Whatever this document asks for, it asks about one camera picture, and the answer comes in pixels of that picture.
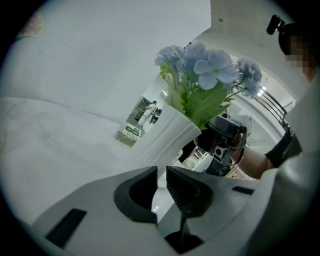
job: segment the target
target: gray plastic part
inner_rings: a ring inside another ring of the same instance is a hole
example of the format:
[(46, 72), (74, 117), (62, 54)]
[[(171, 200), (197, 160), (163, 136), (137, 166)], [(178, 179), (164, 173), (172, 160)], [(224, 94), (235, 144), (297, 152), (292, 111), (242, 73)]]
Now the gray plastic part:
[(301, 221), (319, 190), (319, 166), (319, 152), (296, 156), (282, 164), (263, 217), (249, 242), (249, 255), (266, 251)]
[(246, 255), (248, 241), (264, 214), (277, 171), (266, 171), (240, 212), (209, 241), (185, 255)]
[(70, 209), (76, 208), (87, 214), (64, 248), (73, 255), (177, 255), (155, 224), (130, 220), (114, 202), (119, 184), (148, 169), (90, 182), (46, 210), (32, 227), (45, 236)]
[(181, 218), (181, 211), (174, 203), (157, 224), (158, 232), (165, 238), (167, 235), (179, 231), (181, 227)]
[(48, 241), (44, 236), (40, 235), (34, 228), (18, 219), (21, 228), (27, 235), (42, 249), (45, 255), (48, 256), (70, 256), (69, 253)]
[(221, 115), (217, 115), (212, 118), (208, 124), (211, 129), (228, 138), (233, 138), (237, 132), (237, 129), (240, 128), (238, 124), (230, 119), (222, 117)]
[[(87, 214), (65, 246), (68, 253), (77, 256), (177, 255), (155, 224), (130, 220), (114, 203), (113, 194), (117, 186), (146, 170), (148, 167), (96, 180), (80, 187), (46, 210), (35, 221), (33, 229), (45, 236), (70, 209), (76, 208), (87, 211)], [(278, 170), (266, 171), (259, 182), (181, 170), (209, 185), (214, 197), (211, 207), (203, 216), (186, 220), (190, 234), (198, 236), (204, 243), (185, 255), (247, 254), (250, 238), (264, 216)], [(234, 191), (232, 188), (235, 186), (254, 189), (254, 192), (249, 195)], [(174, 210), (171, 208), (167, 217)], [(177, 229), (177, 224), (180, 224), (177, 223), (179, 215), (174, 214), (171, 221), (175, 222), (172, 226)], [(161, 224), (164, 232), (165, 225), (166, 223)]]
[(255, 190), (258, 182), (203, 174), (176, 167), (190, 177), (208, 185), (213, 192), (213, 202), (201, 217), (188, 218), (187, 226), (192, 235), (204, 242), (224, 229), (241, 211), (251, 195), (232, 190), (239, 186)]

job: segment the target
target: white wall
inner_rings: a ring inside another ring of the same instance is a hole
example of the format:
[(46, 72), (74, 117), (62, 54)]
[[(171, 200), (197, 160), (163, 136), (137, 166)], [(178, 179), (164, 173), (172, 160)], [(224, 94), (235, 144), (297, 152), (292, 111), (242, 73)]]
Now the white wall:
[(155, 80), (144, 92), (143, 97), (145, 97), (150, 102), (157, 101), (156, 105), (158, 109), (162, 109), (162, 107), (166, 103), (166, 99), (161, 95), (161, 92), (162, 90), (167, 91), (166, 88), (167, 88), (166, 82), (163, 79), (161, 79), (159, 75), (157, 75)]
[(15, 42), (3, 97), (62, 104), (122, 124), (159, 73), (164, 46), (210, 27), (210, 0), (51, 0), (44, 28)]
[(274, 143), (278, 143), (281, 140), (285, 130), (269, 111), (256, 102), (255, 99), (250, 100), (236, 95), (232, 103), (241, 109), (240, 115), (252, 116), (252, 119), (266, 131)]

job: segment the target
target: black slot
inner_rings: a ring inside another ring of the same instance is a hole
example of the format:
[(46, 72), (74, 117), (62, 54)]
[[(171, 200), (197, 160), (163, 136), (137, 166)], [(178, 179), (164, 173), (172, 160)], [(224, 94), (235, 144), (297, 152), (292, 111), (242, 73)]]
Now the black slot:
[(254, 192), (253, 189), (242, 187), (242, 186), (235, 186), (234, 188), (232, 188), (232, 190), (240, 192), (240, 193), (244, 193), (247, 195), (252, 195), (252, 193)]
[(118, 209), (134, 222), (157, 223), (151, 212), (152, 199), (158, 189), (158, 168), (149, 167), (143, 173), (122, 182), (114, 191)]
[(72, 209), (45, 238), (56, 246), (63, 248), (86, 214), (87, 212), (84, 210)]
[(202, 216), (213, 202), (213, 192), (205, 183), (186, 173), (185, 169), (166, 167), (166, 187), (183, 218)]

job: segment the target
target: black plastic part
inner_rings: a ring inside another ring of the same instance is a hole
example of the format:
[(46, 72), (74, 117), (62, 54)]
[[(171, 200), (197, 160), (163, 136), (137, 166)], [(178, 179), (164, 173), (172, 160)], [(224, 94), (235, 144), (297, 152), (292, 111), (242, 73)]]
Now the black plastic part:
[(152, 199), (158, 189), (158, 168), (149, 170), (122, 182), (114, 191), (113, 199), (119, 210), (134, 222), (157, 223), (151, 212)]
[(232, 190), (240, 192), (240, 193), (244, 193), (247, 195), (252, 195), (254, 190), (251, 188), (247, 188), (247, 187), (243, 187), (243, 186), (235, 186), (232, 188)]
[(213, 192), (209, 186), (181, 170), (173, 166), (166, 167), (166, 186), (181, 211), (182, 218), (202, 216), (213, 201)]
[(269, 22), (268, 27), (266, 28), (266, 32), (269, 35), (273, 35), (275, 31), (278, 29), (278, 26), (280, 24), (284, 24), (284, 22), (277, 16), (277, 15), (272, 15), (272, 18)]
[(63, 248), (76, 228), (87, 214), (86, 211), (80, 209), (72, 209), (69, 213), (46, 235), (54, 245)]
[(212, 149), (217, 144), (217, 140), (221, 138), (221, 135), (217, 131), (212, 130), (208, 124), (206, 124), (205, 126), (208, 129), (202, 130), (201, 134), (197, 137), (198, 146), (204, 151), (212, 153)]
[(216, 131), (219, 135), (222, 135), (227, 138), (233, 139), (238, 133), (240, 126), (230, 119), (226, 119), (223, 116), (217, 115), (212, 118), (207, 126), (212, 130)]
[(183, 254), (201, 245), (203, 241), (192, 234), (186, 234), (180, 241), (180, 231), (168, 234), (164, 239), (176, 250), (177, 253)]

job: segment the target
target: blue flower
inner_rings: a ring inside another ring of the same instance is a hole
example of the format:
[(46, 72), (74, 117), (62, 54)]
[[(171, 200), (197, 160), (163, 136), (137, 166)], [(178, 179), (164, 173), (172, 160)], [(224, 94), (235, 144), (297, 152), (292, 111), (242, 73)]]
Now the blue flower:
[(231, 94), (232, 84), (231, 83), (224, 83), (223, 89), (226, 89), (228, 94)]
[(182, 70), (186, 62), (183, 59), (184, 54), (185, 50), (182, 47), (176, 45), (166, 46), (159, 51), (154, 64), (156, 66), (167, 65), (168, 61), (170, 61), (178, 70)]
[(185, 60), (185, 71), (194, 71), (194, 66), (198, 60), (206, 59), (206, 46), (202, 42), (188, 44), (185, 47), (183, 59)]
[(212, 49), (204, 53), (207, 59), (198, 60), (193, 68), (199, 76), (198, 83), (205, 89), (211, 89), (221, 81), (229, 84), (239, 77), (232, 65), (231, 57), (224, 50)]
[(242, 94), (248, 98), (254, 99), (260, 91), (260, 82), (262, 78), (262, 73), (258, 64), (252, 59), (243, 57), (237, 60), (234, 68), (241, 73), (239, 80), (242, 81), (241, 85), (243, 85), (244, 89)]

